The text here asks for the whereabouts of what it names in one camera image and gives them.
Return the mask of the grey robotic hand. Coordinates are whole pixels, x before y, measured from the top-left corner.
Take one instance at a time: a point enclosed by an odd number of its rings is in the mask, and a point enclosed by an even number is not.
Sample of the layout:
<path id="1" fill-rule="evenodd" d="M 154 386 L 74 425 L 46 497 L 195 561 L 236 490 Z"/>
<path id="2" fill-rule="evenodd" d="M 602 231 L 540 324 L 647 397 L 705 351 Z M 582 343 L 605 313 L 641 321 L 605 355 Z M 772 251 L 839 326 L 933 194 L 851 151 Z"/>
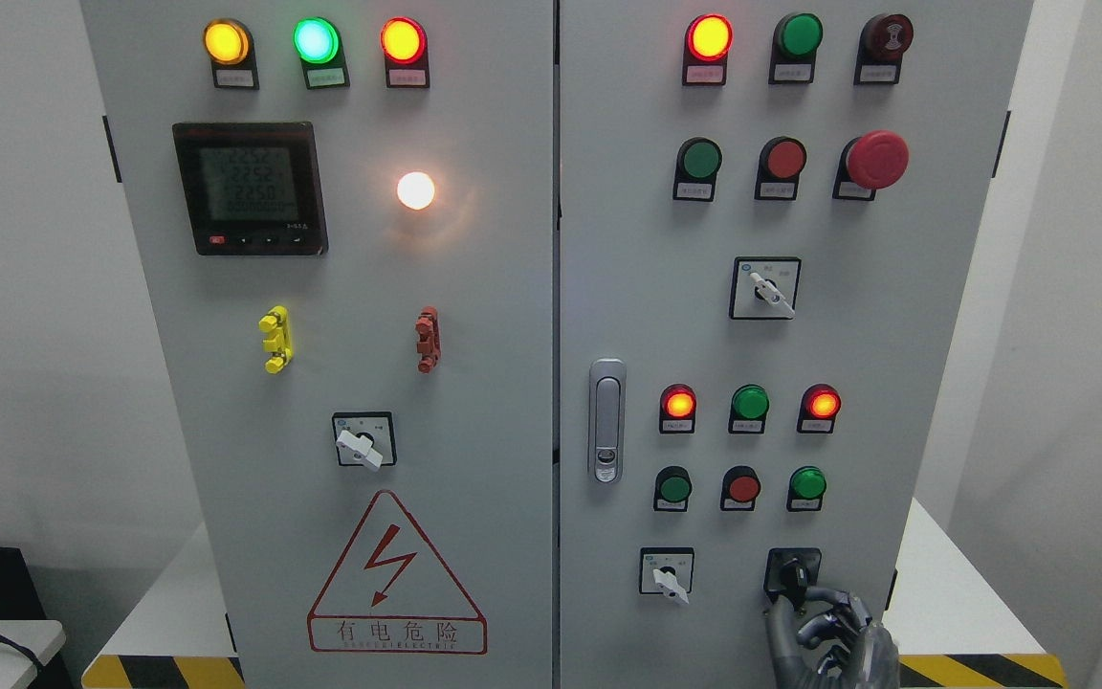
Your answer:
<path id="1" fill-rule="evenodd" d="M 778 688 L 900 688 L 899 649 L 861 598 L 823 586 L 801 593 L 831 607 L 799 625 L 790 593 L 773 598 L 765 623 Z"/>

